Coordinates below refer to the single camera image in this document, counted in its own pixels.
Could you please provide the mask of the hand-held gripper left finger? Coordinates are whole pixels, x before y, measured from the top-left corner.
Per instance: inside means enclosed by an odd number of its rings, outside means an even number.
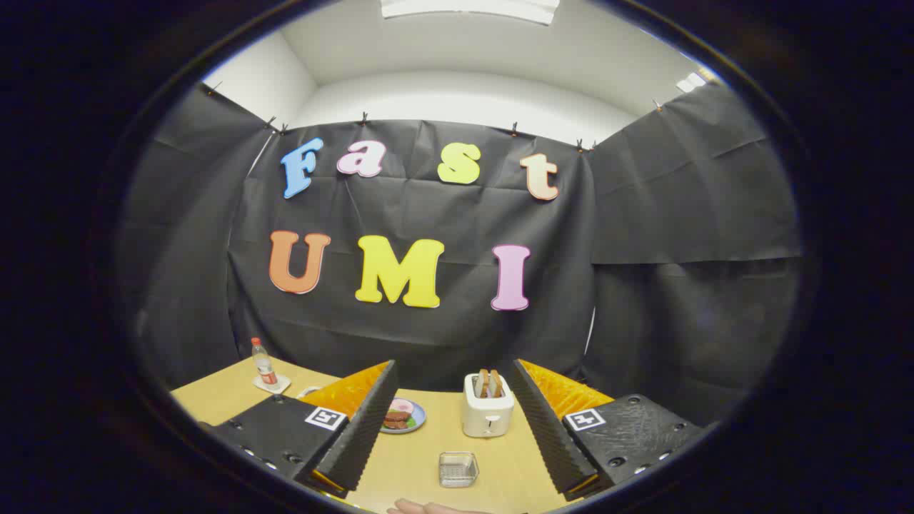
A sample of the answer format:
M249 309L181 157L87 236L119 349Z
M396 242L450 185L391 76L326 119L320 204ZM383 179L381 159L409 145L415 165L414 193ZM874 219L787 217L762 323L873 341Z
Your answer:
M357 489L399 388L388 359L300 399L271 395L208 432L284 478L345 498Z

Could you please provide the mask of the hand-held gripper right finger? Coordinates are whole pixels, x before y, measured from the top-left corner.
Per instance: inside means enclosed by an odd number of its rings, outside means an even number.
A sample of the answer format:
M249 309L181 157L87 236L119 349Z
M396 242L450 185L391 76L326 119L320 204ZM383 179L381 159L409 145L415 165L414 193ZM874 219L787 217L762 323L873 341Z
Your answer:
M513 362L506 383L553 485L568 501L659 468L708 430L646 395L613 399L525 359Z

